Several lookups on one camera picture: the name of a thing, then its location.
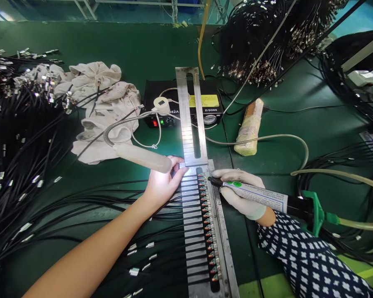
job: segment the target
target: glue dispenser pen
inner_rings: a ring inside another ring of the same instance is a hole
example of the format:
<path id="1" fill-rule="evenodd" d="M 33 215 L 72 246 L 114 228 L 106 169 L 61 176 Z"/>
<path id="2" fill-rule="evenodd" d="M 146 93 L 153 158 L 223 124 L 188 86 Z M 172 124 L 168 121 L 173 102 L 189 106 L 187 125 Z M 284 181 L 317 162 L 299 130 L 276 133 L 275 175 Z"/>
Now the glue dispenser pen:
<path id="1" fill-rule="evenodd" d="M 212 186 L 229 187 L 239 197 L 255 201 L 274 210 L 287 213 L 304 220 L 304 230 L 318 236 L 320 227 L 327 214 L 323 212 L 315 192 L 304 191 L 304 198 L 284 195 L 279 192 L 252 186 L 241 182 L 223 182 L 219 178 L 208 177 Z"/>

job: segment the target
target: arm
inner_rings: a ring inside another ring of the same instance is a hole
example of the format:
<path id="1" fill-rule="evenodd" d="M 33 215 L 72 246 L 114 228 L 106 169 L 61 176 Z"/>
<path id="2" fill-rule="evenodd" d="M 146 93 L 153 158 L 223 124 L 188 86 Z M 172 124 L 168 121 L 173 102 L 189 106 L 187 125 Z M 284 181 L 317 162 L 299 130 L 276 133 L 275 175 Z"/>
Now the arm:
<path id="1" fill-rule="evenodd" d="M 24 298 L 87 298 L 98 288 L 131 238 L 178 188 L 188 168 L 184 160 L 169 156 L 176 171 L 151 171 L 145 193 L 125 212 L 84 240 L 56 262 L 26 292 Z"/>
<path id="2" fill-rule="evenodd" d="M 259 177 L 240 170 L 217 170 L 213 176 L 265 188 Z M 373 297 L 366 281 L 338 259 L 326 242 L 302 231 L 298 221 L 241 198 L 228 187 L 220 190 L 235 209 L 257 221 L 258 246 L 282 262 L 296 297 Z"/>

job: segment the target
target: black and white pattern fabric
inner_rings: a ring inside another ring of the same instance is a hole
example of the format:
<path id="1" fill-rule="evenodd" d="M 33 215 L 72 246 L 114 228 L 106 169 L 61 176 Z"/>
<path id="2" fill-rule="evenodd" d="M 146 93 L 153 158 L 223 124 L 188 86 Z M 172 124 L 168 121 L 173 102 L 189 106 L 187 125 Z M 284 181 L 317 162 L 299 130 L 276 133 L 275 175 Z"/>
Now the black and white pattern fabric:
<path id="1" fill-rule="evenodd" d="M 354 274 L 328 244 L 301 230 L 300 223 L 275 211 L 276 223 L 259 226 L 259 247 L 280 259 L 296 297 L 373 297 L 366 281 Z"/>

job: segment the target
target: hand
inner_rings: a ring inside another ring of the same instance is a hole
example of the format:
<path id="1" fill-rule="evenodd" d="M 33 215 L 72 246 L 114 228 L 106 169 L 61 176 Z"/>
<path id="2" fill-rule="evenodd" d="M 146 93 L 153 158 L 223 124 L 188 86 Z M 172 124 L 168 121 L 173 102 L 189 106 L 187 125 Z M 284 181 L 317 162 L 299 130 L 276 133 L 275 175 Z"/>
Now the hand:
<path id="1" fill-rule="evenodd" d="M 215 170 L 212 173 L 215 178 L 221 178 L 223 182 L 238 181 L 253 186 L 265 188 L 260 177 L 249 174 L 245 171 L 234 169 Z M 254 201 L 239 197 L 229 187 L 221 187 L 221 194 L 240 213 L 244 214 L 248 219 L 258 220 L 266 213 L 266 206 Z"/>
<path id="2" fill-rule="evenodd" d="M 163 206 L 172 197 L 182 177 L 188 171 L 187 167 L 179 168 L 179 163 L 184 162 L 181 157 L 170 155 L 168 158 L 171 159 L 172 169 L 176 172 L 174 177 L 171 177 L 171 170 L 165 174 L 151 170 L 148 185 L 143 195 L 148 202 L 154 204 L 157 208 Z"/>

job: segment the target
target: crumpled cloth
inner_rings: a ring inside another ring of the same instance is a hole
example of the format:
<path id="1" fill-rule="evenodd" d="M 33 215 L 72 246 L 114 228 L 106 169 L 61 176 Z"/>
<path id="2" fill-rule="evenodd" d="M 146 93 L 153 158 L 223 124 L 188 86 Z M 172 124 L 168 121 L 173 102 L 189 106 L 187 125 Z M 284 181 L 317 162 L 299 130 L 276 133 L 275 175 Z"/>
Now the crumpled cloth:
<path id="1" fill-rule="evenodd" d="M 78 103 L 77 106 L 86 109 L 86 118 L 81 121 L 84 131 L 77 135 L 72 148 L 72 153 L 78 155 L 109 125 L 121 120 L 141 105 L 141 96 L 133 84 L 120 81 L 121 69 L 115 64 L 109 68 L 103 62 L 80 63 L 70 66 L 69 70 L 70 72 L 64 72 L 58 65 L 50 65 L 48 69 L 44 65 L 38 65 L 24 77 L 34 78 L 38 72 L 37 80 L 41 82 L 42 76 L 47 72 L 52 72 L 56 76 L 54 95 L 58 97 L 70 91 L 72 98 Z M 18 81 L 15 80 L 15 84 L 24 77 L 20 77 Z M 101 81 L 100 90 L 109 89 L 97 99 L 98 80 Z M 139 114 L 138 109 L 128 118 Z M 131 144 L 131 131 L 134 132 L 137 128 L 138 120 L 123 123 L 110 131 L 109 138 L 113 143 L 128 142 Z M 100 161 L 117 157 L 115 151 L 100 136 L 79 157 L 79 160 L 87 164 L 98 164 Z"/>

